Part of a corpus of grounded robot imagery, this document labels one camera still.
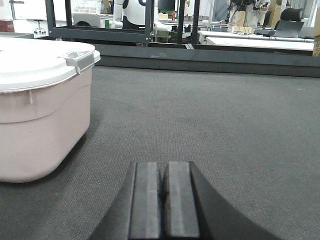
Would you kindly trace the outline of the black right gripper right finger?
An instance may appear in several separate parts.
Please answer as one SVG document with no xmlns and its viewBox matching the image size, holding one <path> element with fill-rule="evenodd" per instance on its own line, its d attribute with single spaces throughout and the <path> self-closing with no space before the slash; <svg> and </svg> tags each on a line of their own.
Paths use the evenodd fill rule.
<svg viewBox="0 0 320 240">
<path fill-rule="evenodd" d="M 235 209 L 194 162 L 169 162 L 163 191 L 166 240 L 279 239 Z"/>
</svg>

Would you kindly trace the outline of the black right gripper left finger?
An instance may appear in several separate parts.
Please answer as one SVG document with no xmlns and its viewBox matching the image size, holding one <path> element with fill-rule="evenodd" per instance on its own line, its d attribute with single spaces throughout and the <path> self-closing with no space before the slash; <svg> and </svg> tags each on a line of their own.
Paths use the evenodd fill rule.
<svg viewBox="0 0 320 240">
<path fill-rule="evenodd" d="M 159 240 L 160 173 L 156 162 L 132 162 L 112 205 L 90 240 Z"/>
</svg>

